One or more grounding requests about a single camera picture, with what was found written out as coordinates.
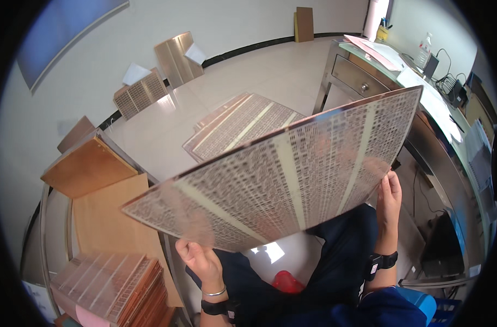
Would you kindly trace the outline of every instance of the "blue chair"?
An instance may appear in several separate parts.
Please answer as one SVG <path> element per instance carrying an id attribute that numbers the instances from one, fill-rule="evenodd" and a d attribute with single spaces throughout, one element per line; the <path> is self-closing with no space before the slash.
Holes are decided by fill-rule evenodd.
<path id="1" fill-rule="evenodd" d="M 437 303 L 437 311 L 434 314 L 435 322 L 431 322 L 430 326 L 448 326 L 462 301 L 450 299 L 435 299 L 435 302 Z"/>
<path id="2" fill-rule="evenodd" d="M 399 294 L 401 294 L 410 303 L 414 304 L 419 310 L 426 315 L 426 325 L 430 323 L 434 317 L 435 311 L 437 310 L 437 304 L 435 303 L 434 297 L 426 293 L 416 291 L 409 288 L 395 287 Z"/>

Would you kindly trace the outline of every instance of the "pink paper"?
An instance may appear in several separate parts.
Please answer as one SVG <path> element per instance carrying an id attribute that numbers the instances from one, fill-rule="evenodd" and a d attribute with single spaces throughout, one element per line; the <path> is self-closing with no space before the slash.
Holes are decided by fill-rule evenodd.
<path id="1" fill-rule="evenodd" d="M 110 327 L 110 322 L 76 305 L 76 316 L 83 327 Z"/>
<path id="2" fill-rule="evenodd" d="M 351 35 L 344 35 L 345 38 L 347 38 L 350 42 L 355 44 L 358 48 L 362 49 L 364 52 L 368 53 L 370 56 L 372 56 L 374 59 L 376 59 L 378 62 L 380 62 L 383 66 L 386 67 L 386 69 L 390 71 L 399 71 L 399 69 L 391 63 L 387 58 L 383 57 L 380 53 L 378 53 L 376 50 L 370 48 L 369 46 L 365 45 L 363 43 L 362 38 L 358 38 L 356 36 L 351 36 Z"/>

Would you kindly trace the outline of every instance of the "water bottle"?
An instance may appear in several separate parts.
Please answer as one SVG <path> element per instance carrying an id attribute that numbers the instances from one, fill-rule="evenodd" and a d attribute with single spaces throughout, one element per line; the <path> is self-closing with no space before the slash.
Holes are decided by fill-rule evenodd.
<path id="1" fill-rule="evenodd" d="M 426 61 L 430 56 L 430 47 L 432 46 L 432 44 L 430 43 L 431 37 L 432 34 L 430 32 L 426 32 L 426 37 L 419 44 L 419 54 L 415 58 L 414 63 L 421 69 L 425 68 Z"/>

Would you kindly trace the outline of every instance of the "black wristband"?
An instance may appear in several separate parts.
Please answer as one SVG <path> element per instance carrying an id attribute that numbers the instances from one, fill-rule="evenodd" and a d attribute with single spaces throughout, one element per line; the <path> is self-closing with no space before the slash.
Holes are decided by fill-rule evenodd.
<path id="1" fill-rule="evenodd" d="M 391 255 L 380 255 L 377 253 L 372 253 L 368 258 L 368 262 L 365 266 L 364 278 L 368 281 L 374 280 L 376 272 L 379 269 L 389 269 L 395 265 L 397 261 L 397 251 Z"/>
<path id="2" fill-rule="evenodd" d="M 205 300 L 201 300 L 201 309 L 206 314 L 211 316 L 217 316 L 219 314 L 226 314 L 226 303 L 227 301 L 219 302 L 219 303 L 210 303 Z"/>

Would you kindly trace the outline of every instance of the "tile floor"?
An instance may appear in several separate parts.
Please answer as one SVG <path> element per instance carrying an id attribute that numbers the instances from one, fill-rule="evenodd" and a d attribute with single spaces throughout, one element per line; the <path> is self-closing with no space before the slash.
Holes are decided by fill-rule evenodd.
<path id="1" fill-rule="evenodd" d="M 181 145 L 190 138 L 193 125 L 209 112 L 242 92 L 258 93 L 310 116 L 319 91 L 321 77 L 331 38 L 317 38 L 305 43 L 283 43 L 258 49 L 219 62 L 205 69 L 205 74 L 190 81 L 146 108 L 129 121 L 115 121 L 106 132 L 129 156 L 155 178 L 163 181 L 196 165 Z M 325 108 L 333 108 L 350 102 L 335 87 Z M 433 210 L 441 209 L 437 193 L 429 190 L 422 181 L 416 192 L 416 219 L 413 218 L 414 159 L 403 149 L 398 170 L 403 187 L 403 207 L 400 217 L 399 259 L 397 277 L 404 278 L 417 261 L 424 247 L 424 240 L 415 222 L 423 226 L 434 218 L 426 201 L 420 196 L 427 194 Z M 287 270 L 300 282 L 306 284 L 321 254 L 321 242 L 316 237 L 297 233 L 276 241 L 267 247 L 266 255 L 245 253 L 260 277 L 271 283 L 275 274 Z M 176 272 L 189 312 L 199 312 L 201 294 L 184 265 L 177 263 Z"/>

